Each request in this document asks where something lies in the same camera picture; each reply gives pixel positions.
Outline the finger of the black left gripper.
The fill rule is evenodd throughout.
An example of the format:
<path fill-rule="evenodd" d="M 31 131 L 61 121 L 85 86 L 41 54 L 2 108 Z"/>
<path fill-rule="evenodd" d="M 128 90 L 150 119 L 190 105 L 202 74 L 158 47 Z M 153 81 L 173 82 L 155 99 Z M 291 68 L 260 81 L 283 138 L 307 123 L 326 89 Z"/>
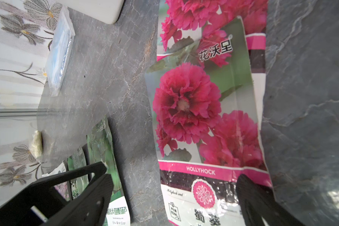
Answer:
<path fill-rule="evenodd" d="M 82 175 L 94 174 L 89 185 L 106 174 L 103 163 L 95 163 L 78 170 Z M 69 182 L 75 171 L 44 177 L 31 183 L 0 207 L 0 226 L 44 226 L 48 219 L 71 201 L 66 201 L 55 186 Z"/>

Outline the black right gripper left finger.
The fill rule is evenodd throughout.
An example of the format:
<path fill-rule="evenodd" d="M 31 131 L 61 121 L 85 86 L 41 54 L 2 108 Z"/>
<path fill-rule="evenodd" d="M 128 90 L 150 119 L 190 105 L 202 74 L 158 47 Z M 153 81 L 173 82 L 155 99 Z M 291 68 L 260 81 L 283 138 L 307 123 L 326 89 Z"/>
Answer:
<path fill-rule="evenodd" d="M 110 174 L 100 176 L 83 193 L 50 217 L 45 226 L 102 226 L 114 188 Z"/>

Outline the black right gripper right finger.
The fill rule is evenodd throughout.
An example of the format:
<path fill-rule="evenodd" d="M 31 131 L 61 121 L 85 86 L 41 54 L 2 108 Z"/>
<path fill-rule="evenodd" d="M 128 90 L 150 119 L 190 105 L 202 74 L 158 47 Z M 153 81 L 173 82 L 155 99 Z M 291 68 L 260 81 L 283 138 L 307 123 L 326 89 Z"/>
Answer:
<path fill-rule="evenodd" d="M 237 180 L 236 193 L 247 226 L 304 225 L 275 201 L 267 187 L 255 184 L 244 174 Z"/>

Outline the large green gourd seed packet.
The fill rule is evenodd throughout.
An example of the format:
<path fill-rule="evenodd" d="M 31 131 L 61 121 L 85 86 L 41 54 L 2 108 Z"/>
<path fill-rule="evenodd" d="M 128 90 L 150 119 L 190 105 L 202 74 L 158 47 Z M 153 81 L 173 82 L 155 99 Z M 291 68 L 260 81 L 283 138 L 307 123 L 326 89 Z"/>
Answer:
<path fill-rule="evenodd" d="M 82 175 L 78 170 L 87 166 L 86 158 L 82 147 L 79 147 L 71 156 L 67 159 L 68 170 L 75 171 L 74 178 L 70 180 L 72 198 L 76 199 L 83 193 L 85 188 L 89 184 L 88 175 Z"/>

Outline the small green gourd seed packet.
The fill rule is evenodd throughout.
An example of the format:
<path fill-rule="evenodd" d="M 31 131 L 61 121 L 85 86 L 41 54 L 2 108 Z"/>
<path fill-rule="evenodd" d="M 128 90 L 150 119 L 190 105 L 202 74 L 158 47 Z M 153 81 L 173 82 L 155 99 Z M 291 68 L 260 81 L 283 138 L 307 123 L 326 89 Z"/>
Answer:
<path fill-rule="evenodd" d="M 115 161 L 113 138 L 106 116 L 94 126 L 86 139 L 89 162 L 102 162 L 114 185 L 104 225 L 129 226 L 131 217 Z"/>

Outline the red flower seed packet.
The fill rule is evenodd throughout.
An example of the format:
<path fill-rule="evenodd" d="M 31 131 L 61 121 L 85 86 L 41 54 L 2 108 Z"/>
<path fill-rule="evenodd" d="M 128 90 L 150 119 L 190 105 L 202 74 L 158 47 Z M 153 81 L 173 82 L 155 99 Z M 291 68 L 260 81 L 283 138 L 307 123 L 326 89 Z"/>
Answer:
<path fill-rule="evenodd" d="M 169 222 L 243 226 L 238 177 L 272 183 L 242 18 L 156 62 L 145 81 Z"/>

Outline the pink label seed packet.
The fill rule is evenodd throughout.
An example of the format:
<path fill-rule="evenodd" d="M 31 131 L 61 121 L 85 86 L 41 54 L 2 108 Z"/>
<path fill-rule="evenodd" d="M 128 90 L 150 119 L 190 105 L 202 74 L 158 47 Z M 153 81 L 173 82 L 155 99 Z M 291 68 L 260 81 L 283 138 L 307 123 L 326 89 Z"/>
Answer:
<path fill-rule="evenodd" d="M 250 56 L 255 93 L 264 95 L 267 1 L 161 1 L 157 60 L 188 40 L 201 40 L 201 49 L 224 39 L 222 27 L 241 17 Z"/>

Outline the bag of cream gloves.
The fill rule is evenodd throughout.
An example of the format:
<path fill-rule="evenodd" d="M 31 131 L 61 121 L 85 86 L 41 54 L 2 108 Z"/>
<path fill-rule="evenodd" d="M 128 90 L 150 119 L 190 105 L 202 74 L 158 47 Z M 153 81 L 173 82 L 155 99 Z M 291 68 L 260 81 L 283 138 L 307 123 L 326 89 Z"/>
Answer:
<path fill-rule="evenodd" d="M 29 150 L 35 159 L 40 159 L 43 155 L 42 135 L 40 131 L 35 131 L 33 140 L 30 142 Z"/>

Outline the blue lidded storage box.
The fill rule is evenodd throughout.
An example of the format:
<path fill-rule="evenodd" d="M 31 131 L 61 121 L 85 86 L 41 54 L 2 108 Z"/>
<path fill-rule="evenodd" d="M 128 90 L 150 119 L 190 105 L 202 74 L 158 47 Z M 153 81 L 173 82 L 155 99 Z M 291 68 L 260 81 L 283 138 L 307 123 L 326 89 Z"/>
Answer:
<path fill-rule="evenodd" d="M 59 3 L 106 24 L 114 24 L 124 0 L 58 0 Z"/>

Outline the aluminium corner frame post left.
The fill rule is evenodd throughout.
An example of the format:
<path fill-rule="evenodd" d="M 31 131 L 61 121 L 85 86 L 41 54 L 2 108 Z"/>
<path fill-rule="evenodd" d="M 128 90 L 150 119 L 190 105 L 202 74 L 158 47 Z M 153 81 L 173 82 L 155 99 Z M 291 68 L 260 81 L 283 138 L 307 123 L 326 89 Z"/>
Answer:
<path fill-rule="evenodd" d="M 0 109 L 0 118 L 4 117 L 32 117 L 57 113 L 53 109 Z"/>

